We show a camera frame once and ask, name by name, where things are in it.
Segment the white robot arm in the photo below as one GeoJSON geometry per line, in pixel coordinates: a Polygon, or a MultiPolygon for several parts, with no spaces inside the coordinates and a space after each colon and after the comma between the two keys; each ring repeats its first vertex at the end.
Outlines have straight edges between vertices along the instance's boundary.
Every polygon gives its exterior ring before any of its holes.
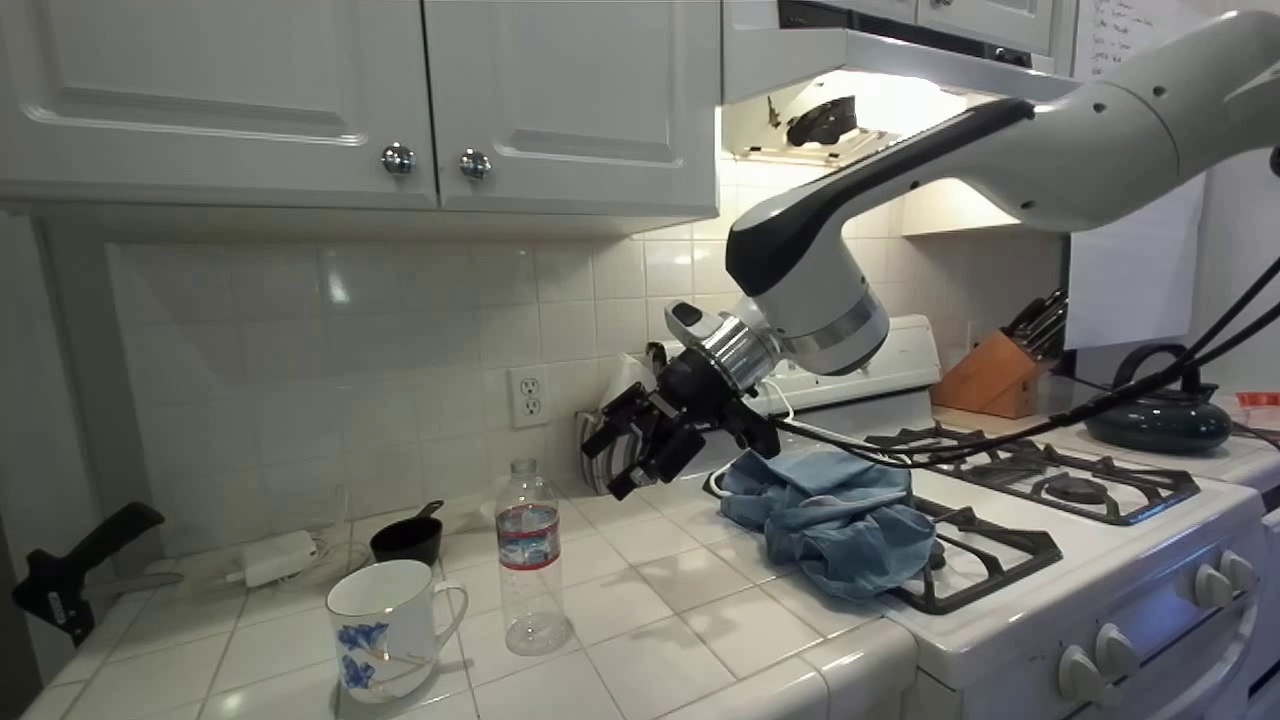
{"type": "Polygon", "coordinates": [[[770,455],[781,431],[747,407],[755,385],[783,361],[847,376],[887,341],[887,314],[842,250],[842,226],[868,210],[960,181],[1028,227],[1082,234],[1276,139],[1280,16],[1261,10],[1213,16],[1049,105],[979,100],[747,210],[722,243],[740,306],[720,317],[676,306],[679,352],[613,395],[581,451],[637,444],[606,496],[676,479],[711,431],[770,455]]]}

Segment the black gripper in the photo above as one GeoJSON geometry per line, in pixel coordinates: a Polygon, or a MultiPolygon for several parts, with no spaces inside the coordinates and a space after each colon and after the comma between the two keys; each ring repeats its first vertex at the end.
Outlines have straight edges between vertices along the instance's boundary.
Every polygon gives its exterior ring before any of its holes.
{"type": "Polygon", "coordinates": [[[606,491],[614,502],[679,475],[709,431],[727,431],[747,451],[781,451],[781,431],[753,407],[781,345],[747,317],[705,314],[687,302],[667,306],[662,325],[679,352],[655,366],[655,390],[629,385],[581,440],[584,455],[613,448],[606,491]]]}

